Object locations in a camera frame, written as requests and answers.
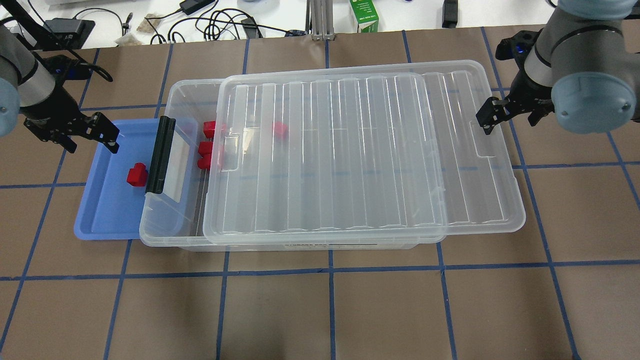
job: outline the red block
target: red block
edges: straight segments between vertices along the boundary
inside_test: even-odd
[[[147,184],[147,177],[149,176],[147,172],[147,167],[143,163],[136,163],[132,168],[129,169],[129,174],[127,175],[127,182],[131,186],[141,187]]]
[[[284,139],[287,138],[287,134],[289,133],[289,126],[284,124],[283,122],[276,121],[273,123],[273,136]]]
[[[212,138],[213,134],[216,132],[216,122],[205,121],[204,124],[202,124],[202,132],[204,133],[204,136],[207,137],[207,139]]]
[[[213,151],[213,143],[212,142],[200,142],[198,145],[198,153],[201,156],[205,156],[206,154],[210,154]]]
[[[211,154],[202,156],[202,159],[198,160],[198,167],[202,170],[209,170],[211,168]]]

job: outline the label on bin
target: label on bin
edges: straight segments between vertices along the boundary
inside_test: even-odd
[[[184,173],[187,169],[188,158],[189,145],[178,132],[174,131],[163,193],[175,202],[180,202],[180,198],[182,197],[182,184],[184,182]]]

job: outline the table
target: table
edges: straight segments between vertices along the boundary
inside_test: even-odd
[[[624,25],[640,51],[640,22]],[[491,52],[522,28],[540,26],[88,49],[115,81],[67,88],[87,112],[137,119],[162,114],[181,79],[473,59],[504,93],[516,67]],[[521,116],[502,128],[527,212],[515,233],[411,250],[194,253],[76,239],[96,144],[67,154],[19,126],[0,139],[4,360],[636,359],[640,126],[581,136]]]
[[[127,1],[81,1],[79,3],[46,5],[42,0],[32,3],[45,19],[53,17],[73,17],[78,11],[89,7],[102,7],[115,11],[124,20],[129,12],[133,12],[132,28],[138,27],[147,13],[161,15],[171,13],[178,8],[180,0],[127,0]],[[270,25],[282,29],[305,29],[306,0],[260,0],[254,3],[244,0],[220,0],[217,8],[240,8],[252,15],[259,24]],[[375,0],[381,22],[380,31],[401,31],[415,29],[438,29],[442,26],[442,0]],[[353,33],[355,26],[351,20],[348,1],[334,0],[334,27],[336,33]],[[513,1],[513,0],[460,0],[458,27],[504,26],[522,24],[544,24],[553,8],[545,0]],[[171,17],[159,28],[166,34],[169,27],[184,14]],[[85,48],[112,47],[120,37],[120,27],[113,14],[106,12],[85,13],[80,19],[96,22],[93,33],[89,36]],[[180,32],[189,42],[202,41],[202,35],[193,28],[193,23],[180,26]],[[282,37],[279,31],[265,29],[267,37]],[[136,33],[139,39],[147,44],[150,35]]]

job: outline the clear plastic storage bin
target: clear plastic storage bin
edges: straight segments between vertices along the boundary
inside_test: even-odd
[[[146,195],[141,239],[189,250],[407,249],[515,231],[524,207],[504,137],[475,118],[490,95],[474,61],[176,83],[165,115],[187,145],[172,157],[194,164],[210,120],[221,157],[210,172],[169,168],[180,197]]]

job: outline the cable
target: cable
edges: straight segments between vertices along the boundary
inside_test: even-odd
[[[209,11],[211,11],[211,10],[212,10],[212,8],[211,8],[211,9],[209,9],[209,10],[207,10],[206,12],[204,12],[202,15],[204,15],[205,13],[207,13],[207,12],[209,12]],[[235,16],[233,16],[233,17],[232,17],[232,16],[230,16],[230,15],[227,13],[227,11],[235,11],[235,12],[239,12],[240,14],[235,15]],[[229,20],[229,21],[219,20],[219,19],[218,19],[218,16],[220,16],[220,14],[227,16],[230,20]],[[186,18],[184,18],[184,19],[180,19],[180,20],[178,20],[177,22],[173,23],[173,25],[172,25],[172,26],[171,26],[171,28],[169,29],[169,32],[167,32],[167,37],[168,37],[168,38],[171,38],[171,34],[173,33],[173,29],[175,29],[175,27],[176,27],[176,26],[178,26],[180,23],[185,22],[185,21],[188,21],[188,20],[195,20],[195,21],[196,21],[196,24],[195,24],[196,29],[197,29],[199,32],[201,32],[201,33],[203,34],[203,36],[204,36],[204,40],[217,40],[217,39],[219,39],[220,35],[221,35],[224,31],[230,31],[230,30],[228,29],[228,26],[229,26],[229,25],[233,25],[233,26],[235,27],[236,34],[237,34],[237,36],[235,36],[235,38],[239,38],[240,36],[239,36],[239,32],[238,32],[238,30],[237,30],[237,26],[238,26],[238,25],[240,25],[240,26],[244,26],[245,24],[243,24],[243,23],[241,23],[241,22],[235,22],[235,21],[233,21],[233,20],[234,20],[236,17],[240,16],[240,15],[245,15],[245,16],[247,16],[248,18],[252,19],[251,15],[249,15],[248,13],[246,13],[246,12],[244,12],[244,11],[240,10],[240,9],[235,9],[235,8],[226,8],[226,9],[223,9],[223,10],[216,10],[216,11],[212,12],[212,13],[210,14],[210,16],[209,16],[209,17],[202,16],[202,15],[201,15],[201,16],[198,16],[198,17],[186,17]],[[205,27],[205,29],[204,29],[204,30],[202,30],[202,29],[200,29],[200,28],[198,27],[198,23],[199,23],[201,20],[208,20],[208,21],[209,21],[209,24]],[[220,29],[220,27],[217,25],[217,23],[218,23],[218,22],[219,22],[219,23],[221,23],[221,24],[225,24],[225,27],[224,27],[223,29]],[[260,24],[257,24],[257,23],[256,23],[256,21],[255,21],[255,19],[253,20],[253,24],[254,24],[256,27],[258,27],[258,28],[271,29],[271,30],[275,30],[275,31],[281,31],[281,32],[283,32],[283,33],[285,33],[285,34],[293,35],[293,33],[291,33],[291,32],[290,32],[290,31],[288,31],[288,30],[284,30],[284,29],[280,29],[280,28],[275,28],[275,27],[273,27],[273,26],[267,26],[267,25],[260,25]]]
[[[174,12],[172,12],[172,13],[168,13],[168,14],[166,14],[166,15],[164,15],[164,16],[160,16],[160,17],[145,17],[145,20],[149,23],[149,26],[151,26],[151,28],[152,28],[152,29],[154,30],[154,32],[156,33],[154,36],[152,36],[152,37],[151,37],[151,42],[150,42],[150,44],[153,44],[153,43],[154,43],[154,40],[155,40],[156,38],[158,39],[158,41],[160,42],[160,44],[166,43],[166,38],[165,38],[164,36],[162,36],[162,35],[158,32],[158,30],[156,29],[156,27],[151,23],[151,20],[162,20],[162,19],[166,19],[167,17],[169,17],[169,16],[171,16],[171,15],[175,15],[175,14],[177,14],[177,13],[181,12],[181,11],[182,11],[182,9],[178,9],[178,10],[175,10]],[[182,41],[186,42],[186,41],[184,40],[184,36],[182,36],[182,34],[180,34],[180,33],[177,33],[177,34],[178,34],[178,35],[180,35],[180,37],[182,38]]]
[[[18,23],[18,28],[20,28],[20,34],[22,34],[22,37],[26,40],[27,38],[24,36],[24,30],[22,29],[22,25],[20,25],[20,23]]]
[[[166,38],[164,36],[162,36],[158,30],[156,29],[156,27],[151,23],[151,21],[147,18],[145,18],[145,20],[149,23],[149,26],[151,26],[151,28],[156,32],[156,34],[154,36],[151,37],[151,42],[149,43],[149,45],[153,45],[154,40],[156,38],[158,38],[158,41],[160,41],[160,44],[164,44],[166,43]]]
[[[187,40],[184,39],[184,36],[182,36],[182,34],[180,34],[177,31],[174,31],[173,34],[171,34],[171,41],[172,42],[176,43],[176,41],[175,41],[175,36],[176,35],[180,35],[180,37],[182,38],[182,42],[187,42]]]
[[[178,10],[175,10],[174,12],[172,12],[172,13],[168,13],[168,14],[166,14],[165,16],[160,16],[160,17],[145,17],[145,19],[148,19],[148,20],[161,20],[161,19],[166,19],[166,18],[168,18],[169,16],[171,16],[171,15],[175,15],[175,14],[177,14],[177,13],[181,12],[181,11],[182,11],[182,9],[178,9]]]
[[[184,22],[184,21],[187,21],[187,20],[198,20],[198,19],[202,20],[202,19],[206,19],[206,18],[203,18],[203,17],[186,17],[184,19],[181,19],[180,21],[176,22],[175,24],[173,24],[171,26],[171,28],[169,29],[169,34],[173,31],[173,29],[176,27],[176,25],[180,24],[181,22]],[[222,21],[222,20],[219,20],[219,21],[224,23],[224,24],[244,25],[241,22],[230,22],[230,21]],[[292,33],[289,30],[278,29],[278,28],[274,28],[273,26],[260,25],[260,24],[256,24],[256,26],[258,26],[259,28],[271,29],[271,30],[275,30],[275,31],[281,31],[281,32],[286,33],[286,34],[294,35],[294,33]]]
[[[84,10],[80,10],[71,19],[77,19],[78,15],[82,14],[83,12],[88,12],[88,11],[91,11],[91,10],[95,10],[95,11],[99,11],[99,12],[108,12],[108,13],[112,13],[113,15],[116,15],[116,17],[118,18],[118,22],[120,23],[120,27],[122,29],[122,36],[124,36],[124,34],[125,34],[125,23],[122,22],[122,19],[120,18],[120,16],[117,13],[115,13],[115,12],[109,10],[109,9],[105,9],[105,8],[86,8]]]
[[[27,0],[27,3],[29,4],[29,6],[31,7],[33,12],[36,14],[38,19],[40,19],[40,21],[42,21],[42,24],[44,25],[44,27],[47,30],[49,30],[49,36],[51,37],[52,40],[54,40],[64,50],[68,51],[71,55],[75,56],[78,60],[82,61],[84,65],[86,65],[89,69],[91,69],[94,72],[96,72],[101,78],[105,79],[106,81],[109,81],[110,83],[113,82],[113,77],[111,76],[111,74],[109,74],[109,72],[107,70],[105,70],[104,68],[102,68],[99,65],[94,65],[94,64],[86,61],[82,56],[78,55],[77,52],[71,50],[71,48],[69,46],[67,46],[67,44],[65,44],[62,40],[60,40],[60,38],[54,33],[54,31],[47,24],[47,22],[44,21],[42,16],[40,16],[40,14],[36,10],[36,8],[33,6],[33,4],[31,4],[31,0]]]
[[[7,22],[11,22],[11,21],[17,21],[17,20],[15,19],[15,17],[9,16],[7,18],[0,20],[0,26],[4,26]]]

